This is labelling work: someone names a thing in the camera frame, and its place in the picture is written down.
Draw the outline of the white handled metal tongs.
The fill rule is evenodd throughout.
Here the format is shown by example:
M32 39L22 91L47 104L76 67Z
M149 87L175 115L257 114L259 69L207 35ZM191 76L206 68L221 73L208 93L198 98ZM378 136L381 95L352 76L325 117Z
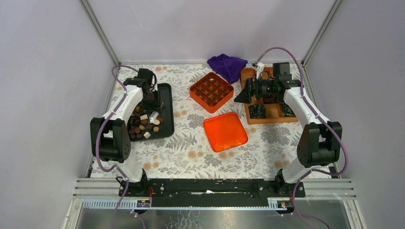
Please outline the white handled metal tongs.
M153 125L160 125L164 123L164 119L162 117L162 111L164 108L164 102L160 104L160 106L153 111L149 116L149 122Z

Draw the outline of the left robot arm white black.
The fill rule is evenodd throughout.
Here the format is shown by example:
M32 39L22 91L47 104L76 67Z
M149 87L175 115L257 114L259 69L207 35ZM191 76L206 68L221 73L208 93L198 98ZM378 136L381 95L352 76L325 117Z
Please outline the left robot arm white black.
M135 69L137 75L125 81L118 79L117 69L112 67L114 80L124 92L113 107L102 117L94 117L90 122L92 154L99 168L104 172L117 170L130 183L130 190L136 196L143 196L148 191L147 181L143 180L144 170L134 162L129 162L131 140L127 122L139 103L153 104L157 98L157 78L149 69Z

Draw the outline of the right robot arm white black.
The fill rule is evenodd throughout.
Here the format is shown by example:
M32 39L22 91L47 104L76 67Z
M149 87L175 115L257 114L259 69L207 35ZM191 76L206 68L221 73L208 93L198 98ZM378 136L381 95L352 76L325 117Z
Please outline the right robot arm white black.
M292 190L292 183L306 177L309 172L336 162L340 156L342 127L331 122L320 113L300 80L294 80L287 62L273 64L273 78L263 79L265 66L261 62L252 64L253 78L245 81L236 103L250 104L252 99L271 96L274 101L286 104L300 122L303 131L297 146L297 158L282 169L274 183L275 193L285 197Z

